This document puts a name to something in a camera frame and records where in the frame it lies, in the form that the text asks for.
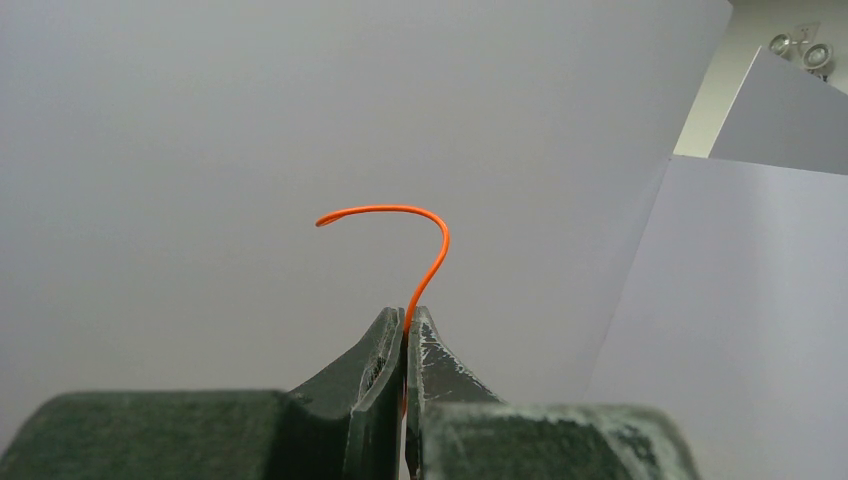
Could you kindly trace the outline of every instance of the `orange wire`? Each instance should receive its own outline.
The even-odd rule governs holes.
[[[427,273],[424,275],[424,278],[421,279],[421,283],[418,284],[418,288],[415,289],[415,293],[412,294],[412,298],[409,299],[409,306],[406,307],[406,316],[403,321],[403,334],[404,337],[409,336],[409,327],[412,325],[412,316],[415,314],[415,307],[418,305],[418,299],[421,298],[421,294],[424,293],[424,289],[427,288],[427,284],[430,283],[430,279],[436,274],[436,271],[439,270],[439,267],[442,266],[442,262],[445,260],[445,256],[448,254],[448,248],[450,247],[450,231],[448,231],[447,224],[439,218],[435,213],[424,210],[423,208],[413,207],[410,205],[366,205],[364,207],[353,207],[353,208],[345,208],[343,210],[337,210],[332,213],[328,213],[323,217],[319,218],[318,221],[315,222],[316,227],[323,227],[324,225],[329,225],[336,220],[346,217],[348,215],[356,215],[357,213],[368,213],[368,212],[405,212],[405,213],[414,213],[416,215],[421,215],[422,217],[427,217],[430,220],[436,222],[439,228],[442,229],[442,250],[439,252],[439,256],[436,257],[436,261],[433,262],[433,265],[430,266],[430,269],[427,270]]]

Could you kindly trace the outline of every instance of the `orange hook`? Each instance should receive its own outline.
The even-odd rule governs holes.
[[[421,298],[421,294],[424,292],[424,289],[427,288],[427,284],[430,283],[430,279],[433,278],[433,275],[435,275],[436,271],[439,270],[439,267],[445,260],[445,256],[448,254],[448,247],[450,247],[450,232],[448,231],[447,224],[445,224],[445,222],[435,213],[424,210],[423,208],[412,207],[409,205],[367,205],[364,207],[345,208],[344,210],[337,210],[324,215],[315,222],[315,226],[323,227],[324,225],[329,225],[342,217],[367,212],[414,213],[416,215],[429,218],[436,222],[439,228],[442,229],[442,250],[439,252],[439,256],[436,257],[436,261],[433,262],[433,265],[431,265],[430,269],[427,270],[424,278],[421,279],[421,283],[418,284],[418,288],[415,289],[415,293],[413,293],[412,298],[409,299],[409,306],[406,307],[406,317],[403,322],[403,334],[406,337],[409,336],[409,327],[412,325],[412,316],[415,314],[415,307],[418,305],[418,299]]]

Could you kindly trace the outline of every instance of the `electrical socket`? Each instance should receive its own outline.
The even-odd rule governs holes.
[[[816,39],[816,33],[819,31],[821,22],[810,22],[797,25],[792,32],[792,41],[799,42],[801,45],[811,46]]]

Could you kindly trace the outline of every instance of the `gray wall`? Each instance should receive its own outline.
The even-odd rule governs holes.
[[[514,401],[588,384],[730,8],[5,2],[0,440],[90,388],[291,388],[422,304]],[[622,45],[638,44],[638,52]]]
[[[710,157],[848,174],[848,95],[760,49]]]
[[[848,178],[672,160],[587,401],[666,409],[704,478],[848,469]]]

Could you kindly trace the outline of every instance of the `white wall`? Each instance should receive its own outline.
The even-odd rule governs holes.
[[[848,174],[848,95],[762,48],[711,158]]]
[[[844,479],[848,177],[673,159],[587,401],[665,409],[704,478]]]
[[[65,390],[296,386],[438,250],[312,226],[368,203],[452,227],[422,304],[481,379],[579,398],[729,10],[5,2],[0,443]]]
[[[821,21],[816,41],[834,46],[836,70],[828,79],[848,92],[848,3],[837,0],[737,0],[674,153],[709,156],[748,66],[760,46],[795,25]],[[800,66],[800,59],[794,60]]]

